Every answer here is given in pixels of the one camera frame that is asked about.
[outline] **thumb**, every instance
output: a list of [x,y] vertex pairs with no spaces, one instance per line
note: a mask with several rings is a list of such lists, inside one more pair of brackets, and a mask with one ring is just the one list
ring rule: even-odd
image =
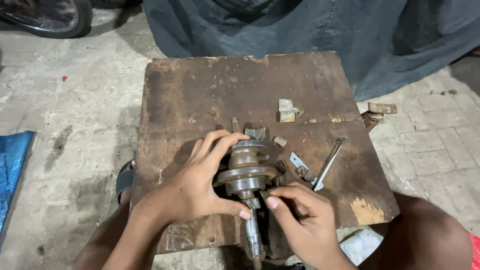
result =
[[215,202],[216,214],[228,214],[232,216],[240,216],[244,220],[249,220],[251,213],[250,208],[241,202],[221,199]]
[[286,236],[298,232],[302,228],[300,223],[293,217],[292,212],[288,206],[280,198],[270,196],[266,200],[268,208],[275,215],[276,220],[282,227]]

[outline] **fingernail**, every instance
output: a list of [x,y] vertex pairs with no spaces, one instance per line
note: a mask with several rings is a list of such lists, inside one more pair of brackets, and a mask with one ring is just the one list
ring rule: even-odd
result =
[[267,198],[267,206],[270,209],[275,209],[278,206],[278,201],[273,197]]
[[246,221],[250,219],[250,213],[247,213],[245,210],[242,210],[239,216]]

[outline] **red object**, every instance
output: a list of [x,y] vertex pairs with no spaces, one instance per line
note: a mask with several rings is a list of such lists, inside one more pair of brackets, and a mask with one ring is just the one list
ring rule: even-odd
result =
[[470,235],[473,246],[473,260],[471,270],[480,270],[480,238],[471,234],[470,232],[468,234]]

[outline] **hand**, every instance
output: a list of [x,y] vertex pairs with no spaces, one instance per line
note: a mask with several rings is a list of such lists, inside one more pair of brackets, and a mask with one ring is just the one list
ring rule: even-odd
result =
[[148,215],[159,213],[158,222],[187,222],[213,214],[229,214],[250,219],[250,209],[238,201],[219,198],[212,187],[220,161],[228,148],[250,137],[227,130],[209,132],[193,147],[185,167],[147,194],[136,208]]
[[[327,198],[297,182],[274,189],[270,195],[267,206],[300,260],[319,270],[356,269],[340,249],[333,207]],[[299,221],[280,197],[293,200]]]

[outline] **wooden board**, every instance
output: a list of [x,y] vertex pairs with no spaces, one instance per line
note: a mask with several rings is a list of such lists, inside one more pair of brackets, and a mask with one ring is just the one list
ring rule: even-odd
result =
[[[293,100],[305,114],[295,123],[278,123],[279,98]],[[214,117],[207,113],[211,108]],[[180,170],[196,139],[230,129],[235,116],[244,127],[266,127],[266,140],[285,138],[286,147],[277,147],[271,158],[284,160],[291,171],[292,151],[319,172],[336,138],[348,137],[318,191],[331,200],[337,228],[388,222],[399,213],[335,52],[149,61],[132,204]],[[239,244],[240,223],[216,215],[172,225],[158,253]]]

